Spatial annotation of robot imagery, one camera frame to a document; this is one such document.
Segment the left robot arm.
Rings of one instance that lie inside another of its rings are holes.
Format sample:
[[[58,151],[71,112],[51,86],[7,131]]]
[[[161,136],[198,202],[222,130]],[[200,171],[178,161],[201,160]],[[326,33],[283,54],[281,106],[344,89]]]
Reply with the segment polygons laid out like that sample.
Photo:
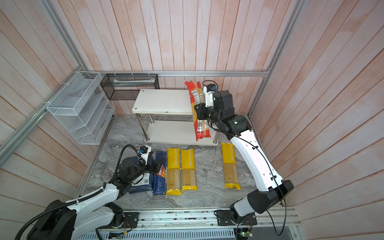
[[[75,240],[99,227],[123,223],[123,210],[114,201],[123,197],[137,178],[144,173],[157,174],[165,159],[155,162],[152,157],[147,164],[135,157],[125,158],[117,166],[116,174],[99,190],[81,198],[54,201],[39,216],[32,219],[34,227],[28,240]]]

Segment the red spaghetti pack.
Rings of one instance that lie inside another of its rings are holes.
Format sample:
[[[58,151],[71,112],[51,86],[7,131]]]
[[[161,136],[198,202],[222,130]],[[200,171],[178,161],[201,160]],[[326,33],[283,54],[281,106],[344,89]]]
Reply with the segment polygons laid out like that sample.
[[[196,141],[203,138],[209,138],[211,137],[211,134],[208,128],[208,123],[206,120],[199,120],[197,112],[195,110],[195,106],[203,102],[203,91],[201,82],[185,82],[185,84],[188,88],[190,95]]]

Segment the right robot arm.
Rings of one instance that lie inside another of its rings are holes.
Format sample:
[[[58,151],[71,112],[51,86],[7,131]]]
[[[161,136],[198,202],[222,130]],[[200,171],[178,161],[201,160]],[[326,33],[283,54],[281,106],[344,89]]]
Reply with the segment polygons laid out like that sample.
[[[256,182],[255,191],[230,206],[231,220],[239,224],[250,214],[262,214],[275,204],[284,202],[294,185],[274,169],[260,148],[247,118],[235,113],[229,91],[218,91],[210,86],[202,94],[192,91],[190,96],[197,119],[214,124],[215,131],[226,135],[245,160]]]

